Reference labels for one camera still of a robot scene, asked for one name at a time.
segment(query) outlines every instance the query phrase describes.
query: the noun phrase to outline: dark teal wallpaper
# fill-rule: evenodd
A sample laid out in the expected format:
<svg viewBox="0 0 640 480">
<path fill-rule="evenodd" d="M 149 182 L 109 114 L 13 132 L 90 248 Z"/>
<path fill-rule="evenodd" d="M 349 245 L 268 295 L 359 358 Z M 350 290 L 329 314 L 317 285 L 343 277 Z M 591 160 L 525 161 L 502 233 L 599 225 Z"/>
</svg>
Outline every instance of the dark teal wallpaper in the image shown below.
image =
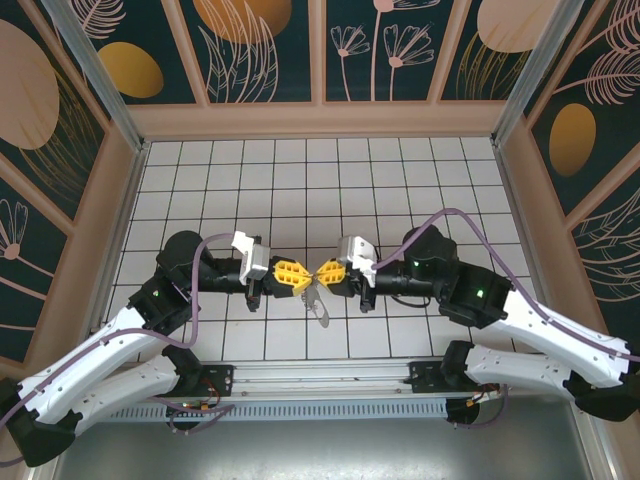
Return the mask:
<svg viewBox="0 0 640 480">
<path fill-rule="evenodd" d="M 531 96 L 529 103 L 527 103 L 527 106 L 524 108 L 525 116 L 527 117 L 529 116 L 529 113 L 531 113 L 531 110 L 533 109 L 536 102 L 538 101 L 538 98 L 540 98 L 540 94 L 542 93 L 542 90 L 544 90 L 545 87 L 547 86 L 547 81 L 549 80 L 549 77 L 551 76 L 552 72 L 554 72 L 558 67 L 558 63 L 560 63 L 560 60 L 562 60 L 562 57 L 564 57 L 564 54 L 567 51 L 567 48 L 569 48 L 569 45 L 571 45 L 573 38 L 576 36 L 576 33 L 578 32 L 578 30 L 580 29 L 580 26 L 582 25 L 582 22 L 584 22 L 584 18 L 589 13 L 589 10 L 591 10 L 591 7 L 593 7 L 593 2 L 595 2 L 595 0 L 584 0 L 584 3 L 582 4 L 582 8 L 580 9 L 580 14 L 578 15 L 578 19 L 574 22 L 573 27 L 569 30 L 569 33 L 565 37 L 564 42 L 562 43 L 560 49 L 558 50 L 558 53 L 556 54 L 556 57 L 554 58 L 553 62 L 551 62 L 551 65 L 547 69 L 544 77 L 542 78 L 542 80 L 540 80 L 540 83 L 538 84 L 538 87 L 536 88 L 535 92 L 533 92 L 533 95 Z"/>
<path fill-rule="evenodd" d="M 180 0 L 212 103 L 309 102 L 307 0 Z"/>
<path fill-rule="evenodd" d="M 472 0 L 442 100 L 506 100 L 554 6 Z"/>
<path fill-rule="evenodd" d="M 328 0 L 327 100 L 426 100 L 452 5 Z"/>
<path fill-rule="evenodd" d="M 69 0 L 69 5 L 127 105 L 195 103 L 160 0 Z"/>
<path fill-rule="evenodd" d="M 573 230 L 609 332 L 640 345 L 640 170 Z"/>
<path fill-rule="evenodd" d="M 24 361 L 67 237 L 0 179 L 0 357 Z"/>
<path fill-rule="evenodd" d="M 67 46 L 67 42 L 65 42 L 62 37 L 60 37 L 60 34 L 58 33 L 58 31 L 56 30 L 56 28 L 53 26 L 53 21 L 51 20 L 51 17 L 49 16 L 49 14 L 47 13 L 47 10 L 44 8 L 44 6 L 42 5 L 42 2 L 40 0 L 34 0 L 36 6 L 40 9 L 40 13 L 42 13 L 42 16 L 44 17 L 44 19 L 47 21 L 47 23 L 49 24 L 49 27 L 51 28 L 51 30 L 54 32 L 54 34 L 56 35 L 56 37 L 58 38 L 58 42 L 62 45 L 62 48 L 64 48 L 64 51 L 67 53 L 67 56 L 69 57 L 69 59 L 71 60 L 71 62 L 73 63 L 73 65 L 76 67 L 76 70 L 83 76 L 84 78 L 84 82 L 85 84 L 89 87 L 89 89 L 91 90 L 91 93 L 93 94 L 93 97 L 96 99 L 96 101 L 98 102 L 98 104 L 100 105 L 100 108 L 102 109 L 102 112 L 105 114 L 105 116 L 111 120 L 111 114 L 109 113 L 109 111 L 107 110 L 107 107 L 104 106 L 104 103 L 102 103 L 102 99 L 100 98 L 100 96 L 98 95 L 98 93 L 96 92 L 96 89 L 93 88 L 93 84 L 91 82 L 88 81 L 88 79 L 86 78 L 86 76 L 84 75 L 84 72 L 82 71 L 82 67 L 80 67 L 80 64 L 78 63 L 78 61 L 76 60 L 76 57 L 73 55 L 73 53 L 71 53 L 71 50 L 69 49 L 69 47 Z"/>
<path fill-rule="evenodd" d="M 640 142 L 640 6 L 609 3 L 532 128 L 566 214 Z"/>
<path fill-rule="evenodd" d="M 14 1 L 0 38 L 0 153 L 73 219 L 104 131 Z"/>
</svg>

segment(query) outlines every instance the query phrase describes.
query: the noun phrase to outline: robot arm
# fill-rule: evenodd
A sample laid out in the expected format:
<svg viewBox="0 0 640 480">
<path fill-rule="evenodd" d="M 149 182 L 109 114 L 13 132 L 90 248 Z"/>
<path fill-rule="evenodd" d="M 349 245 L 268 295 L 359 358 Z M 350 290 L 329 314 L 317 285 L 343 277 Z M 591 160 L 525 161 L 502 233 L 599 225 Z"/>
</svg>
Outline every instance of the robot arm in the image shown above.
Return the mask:
<svg viewBox="0 0 640 480">
<path fill-rule="evenodd" d="M 405 241 L 415 231 L 407 233 Z M 343 273 L 323 283 L 334 294 L 359 295 L 363 313 L 375 309 L 379 295 L 434 298 L 440 314 L 451 321 L 502 332 L 547 355 L 497 352 L 453 342 L 442 363 L 443 373 L 453 385 L 457 378 L 467 386 L 469 382 L 508 383 L 554 391 L 575 399 L 587 413 L 617 421 L 640 407 L 636 365 L 595 346 L 630 354 L 627 342 L 590 330 L 538 304 L 549 316 L 543 318 L 509 279 L 459 261 L 455 242 L 443 237 L 435 226 L 406 249 L 403 261 L 376 270 L 375 249 L 360 237 L 341 239 L 337 261 L 344 266 Z"/>
<path fill-rule="evenodd" d="M 0 381 L 0 417 L 27 465 L 51 460 L 76 435 L 122 406 L 153 395 L 177 395 L 176 388 L 191 381 L 199 363 L 189 350 L 175 347 L 165 348 L 162 356 L 140 367 L 104 379 L 133 354 L 158 345 L 191 318 L 191 273 L 201 242 L 194 232 L 175 234 L 158 254 L 153 277 L 104 328 L 38 374 L 19 383 Z M 270 258 L 269 248 L 260 245 L 259 237 L 242 232 L 236 232 L 232 245 L 241 251 L 242 259 L 215 259 L 203 251 L 199 291 L 244 294 L 251 311 L 259 308 L 262 295 L 281 298 L 301 293 L 296 281 L 300 283 L 304 276 L 291 281 L 283 274 L 303 271 L 298 263 Z"/>
</svg>

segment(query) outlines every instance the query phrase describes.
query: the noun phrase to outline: tiled surface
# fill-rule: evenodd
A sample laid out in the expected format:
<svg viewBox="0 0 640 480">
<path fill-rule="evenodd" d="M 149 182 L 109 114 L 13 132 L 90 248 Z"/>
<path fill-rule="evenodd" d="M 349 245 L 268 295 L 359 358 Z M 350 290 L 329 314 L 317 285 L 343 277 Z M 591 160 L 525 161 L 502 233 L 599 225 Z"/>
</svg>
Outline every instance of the tiled surface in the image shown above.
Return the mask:
<svg viewBox="0 0 640 480">
<path fill-rule="evenodd" d="M 113 316 L 127 303 L 152 275 L 161 245 L 181 230 L 260 234 L 274 254 L 313 271 L 334 255 L 340 236 L 361 235 L 386 256 L 443 206 L 472 214 L 533 291 L 486 138 L 155 143 L 107 312 Z M 458 243 L 461 260 L 494 268 L 461 218 L 447 216 L 436 225 Z M 215 256 L 230 254 L 225 244 L 211 248 Z M 331 316 L 327 329 L 306 314 L 299 298 L 263 298 L 260 310 L 250 313 L 241 295 L 201 294 L 202 326 L 193 350 L 202 361 L 423 357 L 443 355 L 451 340 L 463 339 L 529 351 L 450 322 L 435 302 L 416 309 L 380 298 L 375 312 L 363 315 L 356 299 L 321 295 Z M 424 299 L 407 301 L 424 305 Z M 173 336 L 190 334 L 187 324 Z"/>
</svg>

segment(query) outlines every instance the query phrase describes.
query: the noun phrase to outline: enclosure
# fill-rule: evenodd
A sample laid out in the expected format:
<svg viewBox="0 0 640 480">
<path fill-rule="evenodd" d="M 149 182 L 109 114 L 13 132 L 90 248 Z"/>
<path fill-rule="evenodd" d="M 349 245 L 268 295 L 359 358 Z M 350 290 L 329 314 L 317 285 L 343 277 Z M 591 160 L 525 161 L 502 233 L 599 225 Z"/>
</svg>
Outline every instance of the enclosure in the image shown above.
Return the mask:
<svg viewBox="0 0 640 480">
<path fill-rule="evenodd" d="M 470 214 L 538 301 L 640 345 L 639 30 L 637 0 L 4 2 L 0 374 L 32 375 L 95 333 L 176 232 L 261 235 L 315 272 L 340 237 L 360 235 L 386 257 L 443 207 Z M 462 219 L 436 225 L 461 260 L 504 273 Z M 230 401 L 245 423 L 202 440 L 167 431 L 155 452 L 134 455 L 128 445 L 163 433 L 138 428 L 133 412 L 97 425 L 61 460 L 3 474 L 147 478 L 145 461 L 177 451 L 188 478 L 638 476 L 637 413 L 604 422 L 531 391 L 514 392 L 487 443 L 491 430 L 449 431 L 439 415 L 349 410 L 273 423 L 267 410 L 250 413 L 300 402 L 437 410 L 447 394 L 412 393 L 409 362 L 439 360 L 451 340 L 535 352 L 452 323 L 435 302 L 379 298 L 365 315 L 356 299 L 320 293 L 328 327 L 299 297 L 263 298 L 255 313 L 241 295 L 201 297 L 192 350 L 235 368 Z M 190 333 L 187 323 L 172 337 Z M 275 432 L 273 450 L 294 453 L 249 441 L 265 432 Z M 382 438 L 368 441 L 375 432 Z M 326 448 L 336 436 L 342 443 Z M 0 439 L 7 457 L 15 448 Z M 234 457 L 243 442 L 259 459 L 246 468 Z M 459 442 L 477 452 L 453 453 Z M 219 457 L 207 458 L 208 445 Z M 520 460 L 493 465 L 506 448 Z M 147 475 L 177 475 L 158 465 Z"/>
</svg>

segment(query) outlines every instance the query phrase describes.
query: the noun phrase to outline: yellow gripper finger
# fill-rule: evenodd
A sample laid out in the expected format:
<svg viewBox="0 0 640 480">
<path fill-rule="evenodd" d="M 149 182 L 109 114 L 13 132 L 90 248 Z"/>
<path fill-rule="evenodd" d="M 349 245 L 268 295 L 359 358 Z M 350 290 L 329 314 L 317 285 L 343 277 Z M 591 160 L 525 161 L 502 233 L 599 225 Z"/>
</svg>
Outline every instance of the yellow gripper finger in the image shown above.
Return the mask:
<svg viewBox="0 0 640 480">
<path fill-rule="evenodd" d="M 299 262 L 286 260 L 276 263 L 273 276 L 278 283 L 290 286 L 294 297 L 304 292 L 313 281 L 311 274 Z"/>
<path fill-rule="evenodd" d="M 342 282 L 346 276 L 346 269 L 336 260 L 327 260 L 316 272 L 318 282 L 328 288 L 329 285 Z"/>
</svg>

